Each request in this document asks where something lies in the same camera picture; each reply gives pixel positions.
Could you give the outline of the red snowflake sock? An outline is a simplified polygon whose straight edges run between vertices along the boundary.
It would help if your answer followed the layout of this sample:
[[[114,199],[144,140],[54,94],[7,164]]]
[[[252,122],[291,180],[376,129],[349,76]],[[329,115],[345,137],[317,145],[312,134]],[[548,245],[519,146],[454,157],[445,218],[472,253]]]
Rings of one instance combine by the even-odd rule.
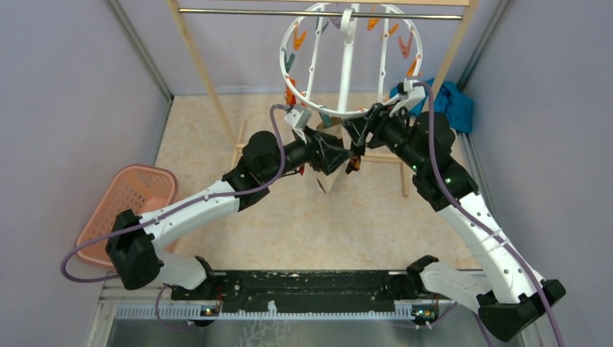
[[[287,105],[293,106],[296,104],[296,96],[293,94],[290,87],[286,87],[284,95],[285,95]]]

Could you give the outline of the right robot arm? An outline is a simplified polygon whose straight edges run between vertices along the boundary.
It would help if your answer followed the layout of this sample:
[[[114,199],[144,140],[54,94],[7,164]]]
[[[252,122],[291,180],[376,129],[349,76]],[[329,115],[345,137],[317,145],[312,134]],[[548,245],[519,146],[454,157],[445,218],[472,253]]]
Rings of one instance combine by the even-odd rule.
[[[483,271],[476,278],[425,256],[410,268],[411,295],[433,292],[456,301],[502,341],[547,317],[557,344],[564,345],[552,311],[564,286],[535,271],[498,225],[472,176],[451,155],[455,134],[444,114],[427,111],[408,126],[391,107],[375,104],[342,125],[355,146],[386,147],[413,170],[419,195],[454,228]]]

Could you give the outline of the red black plaid sock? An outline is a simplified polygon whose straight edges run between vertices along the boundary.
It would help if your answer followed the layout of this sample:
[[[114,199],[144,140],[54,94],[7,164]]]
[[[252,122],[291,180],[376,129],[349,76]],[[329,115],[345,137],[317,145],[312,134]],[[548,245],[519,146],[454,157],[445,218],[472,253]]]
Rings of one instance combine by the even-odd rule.
[[[361,156],[355,155],[349,159],[345,172],[346,174],[351,174],[353,172],[359,171],[360,169],[361,169]]]

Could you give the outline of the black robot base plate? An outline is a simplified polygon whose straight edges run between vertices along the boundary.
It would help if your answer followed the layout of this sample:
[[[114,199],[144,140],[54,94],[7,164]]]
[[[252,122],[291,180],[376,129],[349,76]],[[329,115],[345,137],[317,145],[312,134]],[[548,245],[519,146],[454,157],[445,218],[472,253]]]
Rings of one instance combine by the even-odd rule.
[[[431,304],[435,295],[404,270],[227,270],[196,289],[174,286],[171,298],[216,301],[224,313],[265,312],[273,302],[280,313],[340,314],[393,312],[398,301]]]

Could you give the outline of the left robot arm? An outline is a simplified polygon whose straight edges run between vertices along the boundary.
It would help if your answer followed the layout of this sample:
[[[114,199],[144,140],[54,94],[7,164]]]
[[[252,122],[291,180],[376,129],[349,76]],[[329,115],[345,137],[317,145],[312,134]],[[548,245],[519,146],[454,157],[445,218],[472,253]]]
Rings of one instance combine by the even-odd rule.
[[[121,211],[105,251],[123,287],[133,291],[157,281],[210,298],[217,288],[211,267],[202,257],[171,254],[167,246],[206,223],[255,205],[290,171],[308,165],[329,175],[353,155],[332,135],[309,127],[303,134],[284,145],[272,132],[257,132],[236,166],[208,188],[148,213]]]

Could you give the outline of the white round clip hanger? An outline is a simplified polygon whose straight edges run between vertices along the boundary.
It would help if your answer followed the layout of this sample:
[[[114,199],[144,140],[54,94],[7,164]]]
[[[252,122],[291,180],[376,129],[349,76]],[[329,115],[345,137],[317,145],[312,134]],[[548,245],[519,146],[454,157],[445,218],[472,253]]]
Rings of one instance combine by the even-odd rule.
[[[415,17],[392,4],[334,7],[319,2],[295,14],[278,49],[284,98],[342,119],[365,108],[350,105],[357,83],[366,80],[375,101],[412,106],[424,96],[412,87],[421,75],[424,44]]]

